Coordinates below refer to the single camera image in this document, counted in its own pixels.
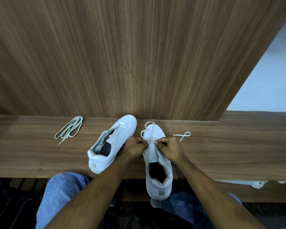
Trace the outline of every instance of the partially laced sneaker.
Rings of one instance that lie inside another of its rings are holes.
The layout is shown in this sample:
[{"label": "partially laced sneaker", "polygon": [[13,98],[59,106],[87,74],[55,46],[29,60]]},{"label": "partially laced sneaker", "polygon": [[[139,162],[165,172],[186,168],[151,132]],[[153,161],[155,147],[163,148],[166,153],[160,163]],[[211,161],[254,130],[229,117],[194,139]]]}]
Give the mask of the partially laced sneaker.
[{"label": "partially laced sneaker", "polygon": [[165,200],[172,191],[173,170],[170,161],[159,152],[155,142],[165,137],[165,134],[158,125],[149,121],[145,124],[141,137],[149,144],[143,153],[147,192],[153,199]]},{"label": "partially laced sneaker", "polygon": [[101,134],[98,141],[88,150],[89,168],[93,173],[103,172],[114,161],[116,154],[134,134],[136,127],[136,118],[126,115]]}]

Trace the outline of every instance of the person's left arm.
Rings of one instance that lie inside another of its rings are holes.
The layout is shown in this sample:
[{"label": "person's left arm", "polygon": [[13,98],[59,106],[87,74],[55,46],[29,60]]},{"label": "person's left arm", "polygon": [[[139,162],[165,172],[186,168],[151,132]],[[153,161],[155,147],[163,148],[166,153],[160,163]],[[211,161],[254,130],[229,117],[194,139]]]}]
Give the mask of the person's left arm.
[{"label": "person's left arm", "polygon": [[123,154],[72,198],[45,229],[97,228],[132,161],[148,147],[146,140],[130,137]]}]

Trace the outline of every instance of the leg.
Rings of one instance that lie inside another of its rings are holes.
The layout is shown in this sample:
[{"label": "leg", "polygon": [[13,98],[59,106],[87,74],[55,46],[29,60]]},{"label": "leg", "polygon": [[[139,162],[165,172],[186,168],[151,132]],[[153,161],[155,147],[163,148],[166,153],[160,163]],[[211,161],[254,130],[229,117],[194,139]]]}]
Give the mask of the leg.
[{"label": "leg", "polygon": [[88,184],[88,178],[77,173],[60,173],[52,177],[37,212],[36,229],[43,229]]},{"label": "leg", "polygon": [[[231,196],[240,202],[235,195],[231,194]],[[186,192],[172,192],[172,194],[166,200],[161,201],[161,207],[165,211],[177,215],[180,218],[192,223],[194,228],[214,228],[195,194],[189,194]]]}]

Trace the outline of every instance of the white wall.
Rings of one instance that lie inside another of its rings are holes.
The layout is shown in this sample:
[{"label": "white wall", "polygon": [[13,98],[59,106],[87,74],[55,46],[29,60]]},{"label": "white wall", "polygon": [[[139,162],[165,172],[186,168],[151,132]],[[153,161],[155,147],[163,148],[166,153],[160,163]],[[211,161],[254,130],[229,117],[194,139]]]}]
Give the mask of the white wall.
[{"label": "white wall", "polygon": [[286,112],[286,22],[227,110]]}]

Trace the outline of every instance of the forearm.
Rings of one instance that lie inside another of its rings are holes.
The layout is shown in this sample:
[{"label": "forearm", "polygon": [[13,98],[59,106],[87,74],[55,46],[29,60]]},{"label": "forearm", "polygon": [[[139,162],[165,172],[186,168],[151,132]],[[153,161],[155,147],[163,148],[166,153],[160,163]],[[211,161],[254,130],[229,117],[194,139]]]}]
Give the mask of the forearm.
[{"label": "forearm", "polygon": [[46,229],[97,228],[133,159],[122,154],[70,200],[46,226]]},{"label": "forearm", "polygon": [[175,164],[184,173],[216,229],[265,229],[239,202],[186,157],[179,159]]}]

